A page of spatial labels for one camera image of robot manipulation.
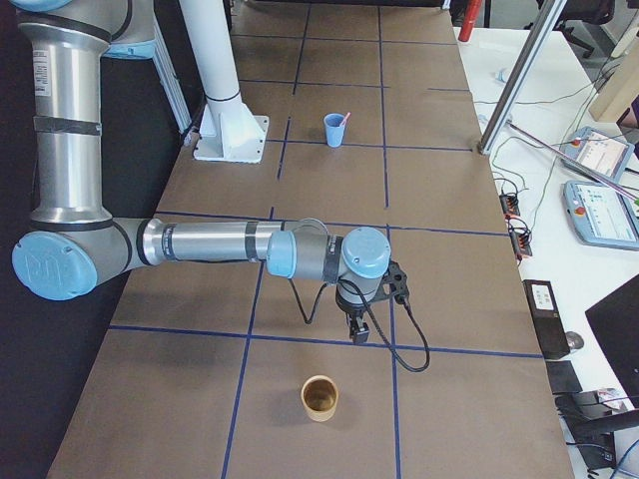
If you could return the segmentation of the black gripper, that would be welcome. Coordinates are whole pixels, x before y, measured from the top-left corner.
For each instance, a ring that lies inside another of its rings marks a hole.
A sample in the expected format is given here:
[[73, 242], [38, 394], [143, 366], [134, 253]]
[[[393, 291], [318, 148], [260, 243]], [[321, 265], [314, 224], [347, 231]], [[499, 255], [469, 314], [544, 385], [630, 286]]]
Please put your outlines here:
[[345, 312], [346, 324], [349, 326], [349, 338], [353, 343], [364, 344], [368, 341], [369, 327], [363, 319], [361, 309], [349, 309]]

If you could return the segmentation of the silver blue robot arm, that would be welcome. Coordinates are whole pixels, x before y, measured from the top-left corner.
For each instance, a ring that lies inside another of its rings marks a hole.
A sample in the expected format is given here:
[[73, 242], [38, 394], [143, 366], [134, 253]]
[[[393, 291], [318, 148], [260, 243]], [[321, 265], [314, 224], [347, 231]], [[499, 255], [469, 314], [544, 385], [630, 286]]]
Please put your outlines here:
[[[28, 228], [36, 200], [35, 135], [29, 124], [30, 46], [15, 9], [1, 4], [1, 349], [88, 347], [100, 342], [125, 284], [119, 276], [71, 301], [42, 299], [19, 283], [9, 250]], [[105, 60], [105, 202], [114, 215], [154, 212], [175, 163], [175, 122], [150, 62]]]

